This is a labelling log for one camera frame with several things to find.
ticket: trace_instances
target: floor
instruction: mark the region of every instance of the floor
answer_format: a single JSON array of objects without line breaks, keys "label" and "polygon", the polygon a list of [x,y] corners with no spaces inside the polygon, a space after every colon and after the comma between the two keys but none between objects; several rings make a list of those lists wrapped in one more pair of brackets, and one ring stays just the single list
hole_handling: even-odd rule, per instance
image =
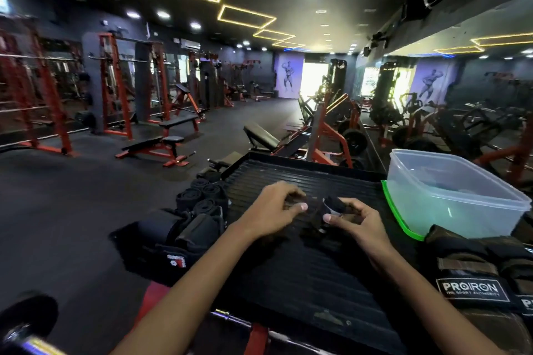
[{"label": "floor", "polygon": [[[180,153],[196,151],[184,168],[164,169],[152,156],[117,160],[114,155],[127,141],[87,132],[71,135],[79,154],[75,158],[36,150],[3,153],[0,308],[23,291],[42,291],[60,306],[49,337],[53,344],[71,354],[108,353],[130,330],[149,283],[123,269],[108,234],[151,209],[171,206],[208,158],[246,153],[245,122],[255,121],[282,138],[284,124],[295,122],[299,114],[296,100],[236,102],[234,108],[208,112],[198,137],[191,137],[190,124],[175,127],[173,135],[187,136]],[[137,139],[141,133],[160,132],[142,127]],[[247,334],[236,334],[240,348]],[[196,353],[227,351],[200,348]]]}]

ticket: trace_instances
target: clear plastic box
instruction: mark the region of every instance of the clear plastic box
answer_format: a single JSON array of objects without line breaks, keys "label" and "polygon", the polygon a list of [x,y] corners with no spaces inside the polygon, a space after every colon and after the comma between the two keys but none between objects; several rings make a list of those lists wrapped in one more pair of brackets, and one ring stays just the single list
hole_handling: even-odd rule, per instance
[{"label": "clear plastic box", "polygon": [[531,199],[468,160],[445,153],[394,149],[387,186],[417,234],[438,224],[467,238],[509,236]]}]

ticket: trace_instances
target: right hand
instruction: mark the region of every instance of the right hand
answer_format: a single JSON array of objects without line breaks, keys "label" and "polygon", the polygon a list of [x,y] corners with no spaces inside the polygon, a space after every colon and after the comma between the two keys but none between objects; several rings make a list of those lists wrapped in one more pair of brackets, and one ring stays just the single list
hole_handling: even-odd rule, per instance
[{"label": "right hand", "polygon": [[389,240],[379,212],[356,198],[340,198],[340,200],[361,211],[362,223],[354,224],[343,217],[330,214],[323,216],[324,222],[351,234],[370,258],[373,265],[381,268],[391,256],[396,255],[398,252]]}]

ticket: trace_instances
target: black rubber mat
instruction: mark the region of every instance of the black rubber mat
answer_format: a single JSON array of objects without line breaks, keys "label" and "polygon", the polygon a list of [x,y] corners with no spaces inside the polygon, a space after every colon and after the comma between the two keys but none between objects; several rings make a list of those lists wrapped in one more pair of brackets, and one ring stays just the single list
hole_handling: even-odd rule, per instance
[{"label": "black rubber mat", "polygon": [[[230,223],[264,186],[284,180],[317,198],[330,194],[357,197],[376,208],[395,247],[416,263],[416,247],[388,208],[380,174],[253,153],[228,172],[231,174],[223,177],[227,177],[232,202]],[[402,310],[401,299],[383,289],[385,282],[352,238],[341,231],[324,238],[315,232],[309,216],[303,214],[276,236],[256,242],[243,256],[217,304],[232,314],[336,353],[356,349],[363,350],[358,353],[406,353],[405,338],[396,331],[398,327],[393,328],[390,314],[382,307],[390,305],[396,316],[403,312],[399,319],[404,323],[412,315]],[[410,335],[415,331],[416,327],[410,329]]]}]

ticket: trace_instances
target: green plastic lid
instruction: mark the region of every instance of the green plastic lid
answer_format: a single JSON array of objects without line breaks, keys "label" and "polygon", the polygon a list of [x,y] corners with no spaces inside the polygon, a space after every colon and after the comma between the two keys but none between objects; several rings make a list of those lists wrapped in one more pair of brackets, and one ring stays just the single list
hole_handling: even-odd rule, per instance
[{"label": "green plastic lid", "polygon": [[383,185],[383,193],[385,194],[385,198],[387,199],[387,202],[389,203],[389,207],[394,214],[394,217],[396,218],[396,221],[402,228],[403,232],[409,236],[410,238],[413,238],[415,240],[418,240],[420,242],[424,241],[424,236],[421,236],[415,232],[413,232],[411,229],[409,229],[409,226],[405,223],[403,218],[400,215],[400,212],[398,212],[396,205],[394,202],[392,202],[391,194],[389,193],[389,188],[387,187],[387,180],[381,180],[381,183]]}]

